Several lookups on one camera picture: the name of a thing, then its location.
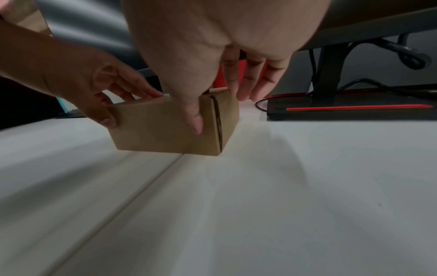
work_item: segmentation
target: red light strip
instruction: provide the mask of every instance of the red light strip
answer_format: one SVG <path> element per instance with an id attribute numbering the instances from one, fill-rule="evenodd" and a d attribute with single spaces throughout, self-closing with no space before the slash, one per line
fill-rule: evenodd
<path id="1" fill-rule="evenodd" d="M 356 106 L 323 106 L 323 107 L 294 107 L 287 111 L 327 111 L 327 110 L 360 110 L 360 109 L 407 109 L 433 108 L 432 105 L 356 105 Z"/>

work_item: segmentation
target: cardboard box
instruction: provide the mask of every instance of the cardboard box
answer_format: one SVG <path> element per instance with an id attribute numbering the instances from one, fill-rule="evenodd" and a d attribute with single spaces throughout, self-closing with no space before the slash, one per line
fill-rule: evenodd
<path id="1" fill-rule="evenodd" d="M 109 133 L 119 150 L 218 156 L 239 121 L 239 103 L 228 90 L 202 95 L 199 101 L 200 136 L 182 122 L 168 95 L 111 106 L 118 127 Z"/>

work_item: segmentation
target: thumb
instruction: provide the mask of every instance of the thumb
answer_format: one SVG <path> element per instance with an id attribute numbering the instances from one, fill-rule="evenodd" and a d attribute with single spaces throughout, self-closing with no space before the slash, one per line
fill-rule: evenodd
<path id="1" fill-rule="evenodd" d="M 164 92 L 170 94 L 173 102 L 180 111 L 182 120 L 190 128 L 191 132 L 200 135 L 203 130 L 203 119 L 200 115 L 198 95 L 181 95 L 173 91 L 168 85 L 161 83 Z"/>
<path id="2" fill-rule="evenodd" d="M 77 98 L 69 100 L 74 104 L 86 117 L 99 123 L 100 125 L 112 129 L 117 126 L 109 110 L 98 101 L 91 93 L 81 93 Z"/>

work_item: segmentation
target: fingernail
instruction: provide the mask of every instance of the fingernail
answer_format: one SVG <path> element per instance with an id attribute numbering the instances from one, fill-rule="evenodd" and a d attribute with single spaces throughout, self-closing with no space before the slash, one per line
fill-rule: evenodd
<path id="1" fill-rule="evenodd" d="M 109 129 L 117 127 L 117 123 L 115 122 L 114 119 L 111 119 L 111 118 L 107 118 L 107 119 L 100 121 L 100 124 L 106 128 L 109 128 Z"/>

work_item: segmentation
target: person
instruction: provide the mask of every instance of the person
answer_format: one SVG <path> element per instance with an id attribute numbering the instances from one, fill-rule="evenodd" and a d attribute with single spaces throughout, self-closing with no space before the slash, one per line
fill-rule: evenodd
<path id="1" fill-rule="evenodd" d="M 73 103 L 106 128 L 117 122 L 109 90 L 124 101 L 161 97 L 143 76 L 101 49 L 39 34 L 0 20 L 0 76 Z"/>
<path id="2" fill-rule="evenodd" d="M 330 0 L 121 0 L 134 43 L 195 134 L 203 120 L 199 96 L 222 64 L 238 100 L 258 101 L 280 80 L 292 54 L 315 33 Z M 158 92 L 110 54 L 30 34 L 1 23 L 0 75 L 65 98 L 86 116 L 114 127 L 102 90 L 124 100 Z M 238 85 L 239 50 L 247 53 Z M 267 62 L 261 79 L 259 74 Z"/>

